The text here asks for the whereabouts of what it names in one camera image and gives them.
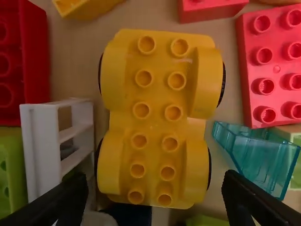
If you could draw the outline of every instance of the green duplo brick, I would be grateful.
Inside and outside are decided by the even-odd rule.
[[[0,219],[27,204],[21,128],[0,127]]]
[[[203,215],[188,219],[186,226],[229,226],[229,222]]]

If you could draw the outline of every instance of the black wheel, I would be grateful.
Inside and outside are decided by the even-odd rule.
[[[218,100],[218,104],[217,107],[220,105],[221,101],[222,101],[222,97],[224,96],[224,92],[225,92],[225,87],[226,87],[226,67],[225,64],[222,64],[223,67],[223,72],[222,72],[222,89],[221,89],[221,94],[220,94],[220,99]]]
[[[211,154],[210,154],[210,149],[208,148],[208,154],[209,154],[209,173],[208,173],[208,185],[207,185],[207,191],[210,186],[211,182],[211,173],[212,173],[212,162],[211,162]]]
[[[99,88],[100,95],[102,94],[102,89],[100,87],[100,72],[102,70],[102,62],[103,62],[103,54],[102,54],[102,56],[100,57],[100,60],[99,60],[98,74],[97,74],[97,77],[98,77],[98,88]]]

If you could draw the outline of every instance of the pink brick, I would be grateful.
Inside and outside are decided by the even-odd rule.
[[[235,16],[249,0],[178,0],[180,23]]]
[[[301,4],[236,21],[245,125],[301,122]]]

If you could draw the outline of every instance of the toy brick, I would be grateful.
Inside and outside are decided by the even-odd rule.
[[[99,190],[131,204],[187,209],[203,201],[210,183],[205,123],[222,80],[222,56],[209,36],[119,31],[101,62],[110,127],[98,158]]]
[[[301,122],[301,4],[236,21],[245,125]]]
[[[2,1],[0,125],[20,126],[20,104],[50,99],[47,16],[28,0]]]
[[[21,128],[0,127],[0,219],[26,204]]]
[[[52,0],[63,18],[92,20],[125,0]]]
[[[290,142],[301,146],[301,124],[276,126],[272,131]],[[299,155],[296,167],[293,171],[292,179],[288,187],[289,190],[301,190],[301,156]]]
[[[216,121],[212,131],[231,169],[283,200],[300,147],[270,128],[250,129]]]
[[[71,108],[72,126],[59,131],[58,110]],[[93,103],[87,99],[20,105],[28,201],[61,183],[79,166],[87,179],[94,172]]]
[[[235,16],[249,0],[178,0],[180,23]]]

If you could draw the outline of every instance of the red duplo brick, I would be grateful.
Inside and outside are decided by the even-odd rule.
[[[19,105],[50,101],[46,12],[0,0],[0,126],[20,126]]]
[[[180,23],[235,16],[249,0],[178,0]]]
[[[301,122],[301,4],[236,21],[245,125]]]

